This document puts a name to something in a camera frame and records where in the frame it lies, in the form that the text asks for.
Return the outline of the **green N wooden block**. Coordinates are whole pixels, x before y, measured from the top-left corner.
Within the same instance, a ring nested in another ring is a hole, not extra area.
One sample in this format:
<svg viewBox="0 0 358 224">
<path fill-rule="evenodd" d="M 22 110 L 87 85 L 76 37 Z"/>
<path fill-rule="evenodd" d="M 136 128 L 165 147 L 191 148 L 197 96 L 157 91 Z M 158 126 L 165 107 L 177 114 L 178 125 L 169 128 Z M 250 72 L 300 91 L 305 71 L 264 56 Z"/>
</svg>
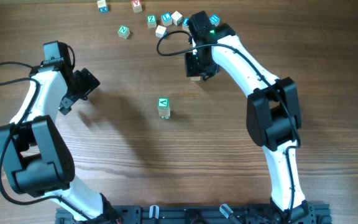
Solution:
<svg viewBox="0 0 358 224">
<path fill-rule="evenodd" d="M 120 25 L 120 27 L 117 30 L 117 33 L 118 33 L 119 37 L 121 37 L 123 39 L 128 39 L 128 37 L 131 34 L 130 29 L 124 25 Z"/>
</svg>

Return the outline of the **red 6 wooden block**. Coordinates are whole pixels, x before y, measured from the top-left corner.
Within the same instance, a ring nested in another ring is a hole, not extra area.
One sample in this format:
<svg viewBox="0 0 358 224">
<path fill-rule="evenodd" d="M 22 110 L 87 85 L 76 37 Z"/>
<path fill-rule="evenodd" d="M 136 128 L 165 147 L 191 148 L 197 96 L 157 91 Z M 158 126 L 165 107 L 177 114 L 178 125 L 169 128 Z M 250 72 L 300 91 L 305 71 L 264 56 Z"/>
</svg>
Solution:
<svg viewBox="0 0 358 224">
<path fill-rule="evenodd" d="M 160 113 L 159 116 L 169 116 L 170 117 L 170 113 Z"/>
</svg>

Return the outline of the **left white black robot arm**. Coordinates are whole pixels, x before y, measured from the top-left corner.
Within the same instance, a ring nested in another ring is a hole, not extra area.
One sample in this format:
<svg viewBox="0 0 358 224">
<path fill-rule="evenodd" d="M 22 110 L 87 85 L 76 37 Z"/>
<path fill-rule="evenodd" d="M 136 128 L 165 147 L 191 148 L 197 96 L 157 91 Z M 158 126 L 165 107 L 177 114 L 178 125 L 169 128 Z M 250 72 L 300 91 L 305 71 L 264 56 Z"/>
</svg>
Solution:
<svg viewBox="0 0 358 224">
<path fill-rule="evenodd" d="M 122 223 L 106 197 L 75 174 L 73 157 L 55 125 L 77 100 L 87 100 L 99 81 L 75 70 L 66 43 L 44 44 L 45 59 L 31 67 L 26 98 L 10 122 L 0 126 L 0 193 L 16 205 L 51 200 L 64 212 L 57 223 Z"/>
</svg>

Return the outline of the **green W wooden block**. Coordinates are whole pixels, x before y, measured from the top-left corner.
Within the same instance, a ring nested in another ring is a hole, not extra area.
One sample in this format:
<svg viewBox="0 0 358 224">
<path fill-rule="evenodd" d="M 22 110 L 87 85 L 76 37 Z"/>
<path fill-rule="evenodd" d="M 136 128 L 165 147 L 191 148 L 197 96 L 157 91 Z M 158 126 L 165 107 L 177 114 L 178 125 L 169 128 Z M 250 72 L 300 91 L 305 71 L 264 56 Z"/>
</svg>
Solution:
<svg viewBox="0 0 358 224">
<path fill-rule="evenodd" d="M 169 113 L 170 108 L 169 107 L 158 107 L 158 112 L 159 113 Z"/>
</svg>

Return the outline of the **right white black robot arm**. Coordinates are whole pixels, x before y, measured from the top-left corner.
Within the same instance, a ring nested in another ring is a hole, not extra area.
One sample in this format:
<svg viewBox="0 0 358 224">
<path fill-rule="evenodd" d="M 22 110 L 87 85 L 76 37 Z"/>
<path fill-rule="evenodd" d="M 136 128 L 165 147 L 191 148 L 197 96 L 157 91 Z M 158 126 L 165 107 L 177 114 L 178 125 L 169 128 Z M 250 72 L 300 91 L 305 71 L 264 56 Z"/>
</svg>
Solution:
<svg viewBox="0 0 358 224">
<path fill-rule="evenodd" d="M 241 88 L 247 98 L 247 130 L 267 160 L 272 202 L 289 215 L 305 201 L 295 157 L 301 145 L 295 82 L 264 69 L 230 26 L 213 25 L 205 11 L 193 14 L 188 28 L 193 49 L 185 54 L 186 75 L 206 81 L 224 69 Z"/>
</svg>

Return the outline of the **white green-sided wooden block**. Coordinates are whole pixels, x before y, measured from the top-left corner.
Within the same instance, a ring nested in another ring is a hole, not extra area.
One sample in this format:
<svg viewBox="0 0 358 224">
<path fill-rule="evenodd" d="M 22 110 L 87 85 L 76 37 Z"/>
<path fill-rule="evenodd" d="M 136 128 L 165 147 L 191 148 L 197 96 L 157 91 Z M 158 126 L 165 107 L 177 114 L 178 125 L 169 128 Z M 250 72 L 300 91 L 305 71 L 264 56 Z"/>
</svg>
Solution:
<svg viewBox="0 0 358 224">
<path fill-rule="evenodd" d="M 170 105 L 169 98 L 166 97 L 160 97 L 158 99 L 157 107 L 158 108 L 168 108 Z"/>
</svg>

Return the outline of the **red I wooden block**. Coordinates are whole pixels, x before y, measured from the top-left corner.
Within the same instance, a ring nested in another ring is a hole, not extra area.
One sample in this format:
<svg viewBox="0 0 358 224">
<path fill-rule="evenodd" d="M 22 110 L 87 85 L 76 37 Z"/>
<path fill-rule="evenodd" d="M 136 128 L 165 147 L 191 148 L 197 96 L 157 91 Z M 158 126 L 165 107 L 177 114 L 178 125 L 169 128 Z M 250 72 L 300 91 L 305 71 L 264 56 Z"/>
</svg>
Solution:
<svg viewBox="0 0 358 224">
<path fill-rule="evenodd" d="M 190 77 L 190 80 L 193 81 L 193 82 L 198 82 L 201 80 L 201 77 L 198 76 L 198 77 Z"/>
</svg>

